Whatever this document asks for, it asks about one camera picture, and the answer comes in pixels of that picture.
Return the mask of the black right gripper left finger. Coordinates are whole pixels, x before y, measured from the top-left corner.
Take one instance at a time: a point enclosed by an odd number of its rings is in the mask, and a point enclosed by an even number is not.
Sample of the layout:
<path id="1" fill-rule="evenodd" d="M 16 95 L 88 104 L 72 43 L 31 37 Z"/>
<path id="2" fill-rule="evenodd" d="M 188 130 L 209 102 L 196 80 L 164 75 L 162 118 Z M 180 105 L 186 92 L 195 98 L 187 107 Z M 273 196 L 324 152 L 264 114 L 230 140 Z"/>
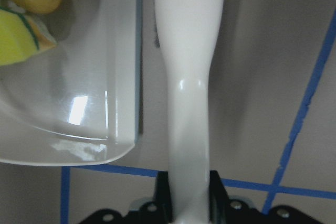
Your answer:
<path id="1" fill-rule="evenodd" d="M 171 223 L 173 211 L 168 172 L 158 172 L 153 199 L 143 203 L 137 210 L 130 210 L 125 216 L 113 209 L 100 209 L 81 221 L 84 224 L 99 223 Z"/>

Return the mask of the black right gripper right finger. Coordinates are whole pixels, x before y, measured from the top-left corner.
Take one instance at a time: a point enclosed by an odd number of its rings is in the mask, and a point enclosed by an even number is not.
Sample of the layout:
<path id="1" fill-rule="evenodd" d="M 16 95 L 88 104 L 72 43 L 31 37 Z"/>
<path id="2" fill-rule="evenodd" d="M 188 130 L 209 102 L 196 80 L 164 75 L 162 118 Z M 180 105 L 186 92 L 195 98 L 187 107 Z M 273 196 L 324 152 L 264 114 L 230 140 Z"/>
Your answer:
<path id="1" fill-rule="evenodd" d="M 263 214 L 242 200 L 229 198 L 215 170 L 210 171 L 209 219 L 211 223 L 321 224 L 310 215 L 287 205 L 275 206 Z"/>

